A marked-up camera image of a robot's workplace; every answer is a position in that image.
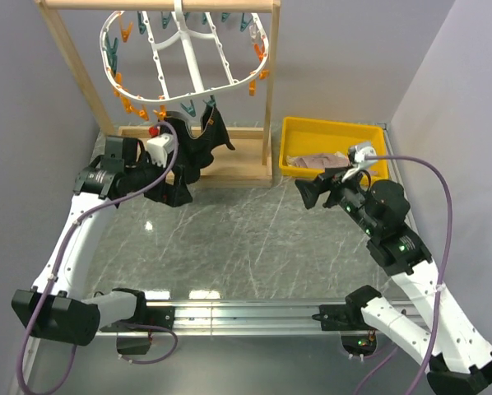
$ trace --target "yellow tray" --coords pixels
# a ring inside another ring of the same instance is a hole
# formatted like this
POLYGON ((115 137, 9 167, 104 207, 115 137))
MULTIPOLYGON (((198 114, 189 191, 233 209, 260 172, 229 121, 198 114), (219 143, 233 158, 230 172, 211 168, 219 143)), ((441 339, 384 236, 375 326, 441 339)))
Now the yellow tray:
MULTIPOLYGON (((282 124, 279 167, 283 175, 300 178, 315 178, 321 169, 304 169, 286 163, 287 156, 303 156, 320 153, 348 153, 348 148, 361 142, 371 142, 378 155, 385 155, 385 139, 379 126, 322 121, 318 119, 286 117, 282 124)), ((372 180, 388 179, 385 160, 380 160, 370 170, 372 180)))

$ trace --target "black garment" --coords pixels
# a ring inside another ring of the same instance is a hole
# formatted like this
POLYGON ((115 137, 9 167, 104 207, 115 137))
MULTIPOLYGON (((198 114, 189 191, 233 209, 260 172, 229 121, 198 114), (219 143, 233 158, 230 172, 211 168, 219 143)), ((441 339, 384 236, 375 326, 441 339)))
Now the black garment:
POLYGON ((191 134, 191 128, 184 118, 167 115, 164 121, 171 123, 179 137, 179 155, 173 167, 175 175, 182 174, 186 184, 192 184, 200 179, 200 169, 213 163, 211 154, 213 148, 226 144, 234 151, 231 145, 228 130, 217 107, 206 105, 201 117, 202 133, 198 137, 191 134))

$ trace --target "gray wall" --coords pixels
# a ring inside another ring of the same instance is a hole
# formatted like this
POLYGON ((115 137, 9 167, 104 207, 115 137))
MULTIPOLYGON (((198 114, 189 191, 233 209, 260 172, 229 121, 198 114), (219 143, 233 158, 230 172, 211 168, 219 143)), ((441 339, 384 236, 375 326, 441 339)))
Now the gray wall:
MULTIPOLYGON (((390 121, 452 4, 453 0, 282 0, 274 119, 293 115, 390 121)), ((102 70, 98 34, 108 14, 69 11, 63 17, 111 118, 140 123, 136 115, 123 111, 102 70)), ((160 13, 150 15, 157 41, 173 34, 173 23, 164 33, 157 25, 160 13)), ((232 72, 247 76, 258 61, 247 32, 239 33, 240 15, 232 14, 225 25, 214 15, 232 72)), ((126 23, 129 18, 136 23, 135 12, 125 16, 126 23)), ((191 15, 188 24, 201 30, 200 18, 191 15)), ((262 20, 269 31, 269 17, 262 15, 262 20)), ((116 27, 113 37, 119 36, 116 27)), ((214 44, 195 45, 207 86, 222 85, 224 73, 214 44)), ((157 97, 161 91, 149 52, 146 37, 134 30, 126 44, 120 43, 118 69, 131 92, 157 97)), ((192 89, 180 43, 165 50, 162 59, 168 86, 178 93, 192 89)), ((217 97, 225 119, 262 120, 264 87, 265 82, 258 83, 254 98, 247 88, 217 97)))
MULTIPOLYGON (((450 184, 446 282, 492 342, 492 0, 456 1, 392 119, 392 136, 398 153, 429 160, 450 184)), ((439 182, 418 165, 401 169, 416 224, 440 259, 446 211, 439 182)))
POLYGON ((0 1, 0 393, 22 333, 12 295, 49 258, 96 133, 34 3, 0 1))

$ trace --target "wooden drying rack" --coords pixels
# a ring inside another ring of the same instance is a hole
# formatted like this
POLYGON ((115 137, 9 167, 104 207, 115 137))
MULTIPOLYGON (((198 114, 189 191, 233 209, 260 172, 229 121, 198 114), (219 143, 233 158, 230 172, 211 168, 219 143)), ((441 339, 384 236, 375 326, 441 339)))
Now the wooden drying rack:
MULTIPOLYGON (((122 126, 118 131, 115 130, 58 10, 173 11, 173 0, 35 0, 35 3, 103 133, 138 137, 143 141, 148 139, 148 127, 145 126, 122 126)), ((225 146, 217 147, 213 151, 215 161, 202 170, 197 185, 210 187, 270 187, 272 185, 270 119, 280 9, 280 0, 183 0, 185 12, 269 12, 272 14, 268 38, 270 50, 267 67, 270 73, 267 78, 264 126, 228 128, 236 151, 229 151, 225 146)), ((193 128, 193 131, 200 132, 200 128, 193 128)))

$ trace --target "marble surface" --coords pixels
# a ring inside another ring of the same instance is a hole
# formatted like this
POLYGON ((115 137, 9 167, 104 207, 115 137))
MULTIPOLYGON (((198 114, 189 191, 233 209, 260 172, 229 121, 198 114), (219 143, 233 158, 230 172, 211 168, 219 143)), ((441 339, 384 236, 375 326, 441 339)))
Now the marble surface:
POLYGON ((274 125, 273 188, 191 186, 193 203, 183 207, 143 197, 121 205, 96 250, 87 292, 122 286, 166 290, 176 300, 343 298, 370 284, 405 299, 345 213, 304 209, 293 180, 278 170, 280 139, 274 125))

